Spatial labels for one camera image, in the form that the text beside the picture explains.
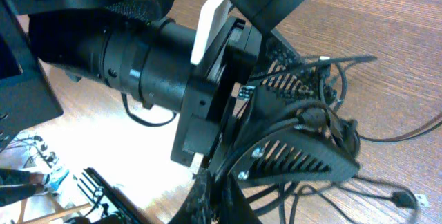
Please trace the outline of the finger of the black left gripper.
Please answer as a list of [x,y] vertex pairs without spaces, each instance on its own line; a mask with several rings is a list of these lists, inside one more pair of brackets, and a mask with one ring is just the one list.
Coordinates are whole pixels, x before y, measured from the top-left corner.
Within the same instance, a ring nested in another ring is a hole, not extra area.
[[241,186],[262,186],[294,181],[340,182],[359,169],[353,155],[320,133],[284,128],[251,143],[229,174]]

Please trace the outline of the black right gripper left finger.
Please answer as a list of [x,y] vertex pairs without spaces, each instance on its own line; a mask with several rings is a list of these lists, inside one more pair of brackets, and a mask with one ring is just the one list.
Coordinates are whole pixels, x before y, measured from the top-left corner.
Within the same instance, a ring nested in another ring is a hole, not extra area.
[[194,184],[169,224],[208,224],[213,211],[210,204],[212,177],[208,169],[193,175]]

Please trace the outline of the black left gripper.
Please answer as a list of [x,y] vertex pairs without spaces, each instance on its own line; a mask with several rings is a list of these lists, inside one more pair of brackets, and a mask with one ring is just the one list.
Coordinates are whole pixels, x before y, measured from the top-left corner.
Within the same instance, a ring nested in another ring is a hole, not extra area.
[[171,160],[188,167],[195,154],[213,153],[233,110],[236,83],[264,86],[287,103],[312,98],[332,105],[337,91],[326,83],[332,66],[311,64],[328,59],[302,57],[277,30],[262,41],[262,34],[245,20],[229,17],[191,72]]

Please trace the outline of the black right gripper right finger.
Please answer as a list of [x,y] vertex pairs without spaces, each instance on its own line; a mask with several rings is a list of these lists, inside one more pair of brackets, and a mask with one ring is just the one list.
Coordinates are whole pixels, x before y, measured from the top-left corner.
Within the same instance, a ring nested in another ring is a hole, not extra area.
[[228,177],[222,190],[220,203],[221,224],[261,224],[246,201],[236,180]]

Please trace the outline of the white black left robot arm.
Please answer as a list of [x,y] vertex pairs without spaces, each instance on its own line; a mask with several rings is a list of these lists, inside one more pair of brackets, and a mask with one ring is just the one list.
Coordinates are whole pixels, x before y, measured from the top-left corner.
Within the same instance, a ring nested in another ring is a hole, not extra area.
[[290,51],[276,32],[304,0],[208,0],[196,29],[175,0],[1,0],[1,146],[59,117],[42,62],[178,113],[173,161],[195,154],[216,185],[340,182],[358,136],[325,102],[286,103],[260,65]]

